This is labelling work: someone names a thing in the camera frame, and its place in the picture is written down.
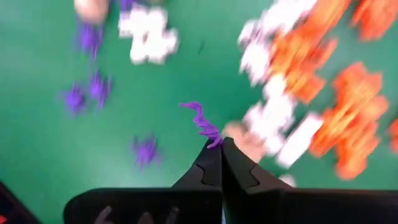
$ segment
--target purple pipe cleaner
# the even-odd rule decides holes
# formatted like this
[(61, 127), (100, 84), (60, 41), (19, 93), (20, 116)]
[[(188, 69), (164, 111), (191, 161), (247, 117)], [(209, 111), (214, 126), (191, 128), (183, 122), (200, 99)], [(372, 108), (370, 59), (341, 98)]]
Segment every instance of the purple pipe cleaner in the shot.
[(84, 109), (85, 102), (84, 93), (76, 84), (73, 84), (72, 89), (65, 93), (65, 104), (73, 115)]
[(132, 8), (132, 4), (135, 0), (120, 0), (120, 10), (121, 11), (129, 11)]
[(90, 82), (90, 95), (92, 98), (98, 100), (99, 108), (101, 109), (104, 105), (105, 100), (111, 92), (112, 80), (107, 80), (99, 75), (98, 71), (95, 72)]
[(208, 149), (223, 143), (223, 139), (220, 137), (218, 128), (215, 125), (210, 124), (209, 121), (205, 119), (203, 115), (203, 108), (200, 103), (180, 103), (180, 106), (197, 111), (197, 115), (194, 117), (193, 122), (196, 123), (199, 128), (203, 128), (203, 131), (199, 132), (199, 134), (208, 137), (210, 140), (213, 140), (213, 143), (207, 146)]
[(135, 165), (138, 163), (140, 169), (157, 157), (156, 139), (153, 135), (145, 138), (142, 142), (139, 142), (138, 137), (135, 136), (132, 142), (132, 149), (137, 155)]
[(83, 23), (79, 30), (79, 46), (80, 48), (91, 55), (92, 59), (97, 56), (98, 48), (102, 44), (103, 30), (102, 27)]

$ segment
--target tan toy piece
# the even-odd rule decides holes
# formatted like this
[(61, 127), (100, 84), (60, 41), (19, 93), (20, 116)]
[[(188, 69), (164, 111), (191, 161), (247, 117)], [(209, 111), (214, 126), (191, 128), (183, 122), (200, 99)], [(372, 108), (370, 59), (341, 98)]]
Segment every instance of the tan toy piece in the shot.
[(108, 15), (109, 0), (74, 0), (80, 19), (90, 24), (103, 23)]
[(264, 141), (249, 133), (239, 121), (232, 121), (226, 124), (223, 134), (226, 137), (233, 138), (236, 147), (255, 163), (259, 163), (266, 155)]

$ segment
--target white lego piece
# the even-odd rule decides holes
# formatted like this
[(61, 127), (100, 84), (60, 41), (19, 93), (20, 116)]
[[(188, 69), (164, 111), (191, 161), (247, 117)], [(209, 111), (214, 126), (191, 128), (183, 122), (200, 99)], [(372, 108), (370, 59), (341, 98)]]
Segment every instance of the white lego piece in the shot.
[(144, 6), (134, 6), (131, 12), (120, 14), (119, 36), (132, 37), (132, 63), (162, 64), (166, 56), (176, 52), (178, 32), (165, 30), (167, 16), (167, 11), (160, 7), (147, 9)]
[(276, 155), (285, 144), (285, 137), (279, 133), (269, 136), (264, 145), (266, 147), (266, 155), (267, 156), (274, 156)]
[(134, 7), (130, 12), (121, 12), (119, 17), (119, 37), (142, 38), (147, 34), (148, 11), (144, 7)]
[(285, 182), (286, 184), (289, 184), (291, 187), (296, 187), (296, 181), (294, 180), (294, 177), (289, 174), (285, 174), (279, 177), (279, 180)]
[(266, 42), (250, 42), (246, 47), (239, 72), (249, 74), (251, 86), (264, 83), (268, 75), (271, 47)]
[(268, 10), (263, 11), (259, 20), (260, 30), (264, 35), (274, 34), (280, 30), (283, 34), (290, 32), (296, 23), (315, 5), (316, 0), (280, 0)]
[(322, 118), (309, 113), (301, 124), (287, 138), (282, 150), (277, 155), (276, 162), (285, 168), (289, 168), (308, 149), (313, 135), (323, 124)]
[(262, 89), (264, 99), (269, 99), (273, 96), (282, 96), (286, 89), (286, 81), (283, 74), (275, 74), (268, 79), (266, 85)]
[(281, 132), (286, 131), (294, 121), (295, 101), (289, 95), (274, 96), (265, 106), (261, 102), (249, 108), (243, 118), (248, 131), (264, 140), (266, 154), (277, 154), (285, 143)]

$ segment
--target orange toy piece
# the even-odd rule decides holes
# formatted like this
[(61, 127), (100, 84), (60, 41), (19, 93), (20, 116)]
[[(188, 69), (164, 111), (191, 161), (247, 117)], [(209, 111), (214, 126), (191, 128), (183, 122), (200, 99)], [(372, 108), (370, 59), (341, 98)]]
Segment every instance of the orange toy piece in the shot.
[(337, 25), (350, 3), (351, 0), (318, 0), (303, 26), (325, 35)]
[(337, 40), (321, 40), (322, 35), (308, 34), (303, 27), (298, 27), (285, 36), (277, 34), (272, 45), (269, 71), (285, 74), (293, 66), (322, 67), (336, 49)]
[(389, 131), (392, 136), (391, 148), (398, 153), (398, 119), (391, 124)]
[(303, 103), (310, 103), (325, 86), (325, 81), (314, 75), (312, 70), (295, 68), (286, 76), (286, 90)]
[(397, 14), (397, 0), (361, 0), (351, 25), (360, 25), (361, 41), (377, 40), (393, 25)]
[[(379, 144), (375, 137), (377, 120), (387, 111), (389, 102), (377, 94), (381, 90), (381, 73), (368, 74), (358, 62), (343, 70), (333, 82), (336, 106), (326, 110), (324, 123), (314, 135), (310, 152), (315, 157), (336, 146), (337, 174), (345, 180), (355, 178), (366, 168), (370, 153)], [(392, 125), (398, 151), (398, 121)]]

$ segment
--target pink toy ball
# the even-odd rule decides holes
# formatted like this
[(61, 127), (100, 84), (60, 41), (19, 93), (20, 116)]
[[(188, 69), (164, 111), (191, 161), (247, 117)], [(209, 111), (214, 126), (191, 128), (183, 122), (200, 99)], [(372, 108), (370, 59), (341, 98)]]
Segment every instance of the pink toy ball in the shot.
[(89, 24), (102, 24), (109, 10), (109, 0), (74, 0), (80, 19)]

